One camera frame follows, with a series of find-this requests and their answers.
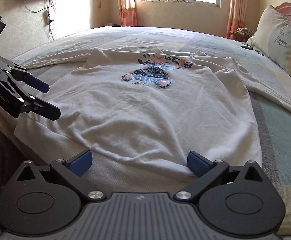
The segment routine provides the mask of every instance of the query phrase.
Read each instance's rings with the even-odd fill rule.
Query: white pillow
[[[256,33],[247,41],[262,50],[291,76],[291,20],[268,6]]]

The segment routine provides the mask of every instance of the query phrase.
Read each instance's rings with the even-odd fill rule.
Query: curtain
[[[134,0],[118,0],[122,26],[137,26]]]
[[[226,37],[235,40],[230,32],[236,32],[238,28],[244,27],[244,20],[247,12],[247,0],[231,0],[230,15]]]

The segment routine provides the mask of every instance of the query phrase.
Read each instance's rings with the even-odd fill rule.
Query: bed sheet
[[[32,69],[34,75],[51,85],[80,64],[83,65],[94,47],[115,49],[131,44],[179,52],[195,53],[200,50],[208,56],[232,57],[253,76],[291,97],[291,78],[270,59],[241,48],[239,42],[184,30],[103,27],[42,45],[13,61]],[[63,55],[68,57],[69,53],[73,63],[64,63]],[[280,233],[291,234],[291,113],[256,93],[250,92],[250,98],[258,122],[263,169],[287,206]],[[12,124],[10,129],[13,131],[12,118],[5,114],[2,116],[6,119],[5,123]]]

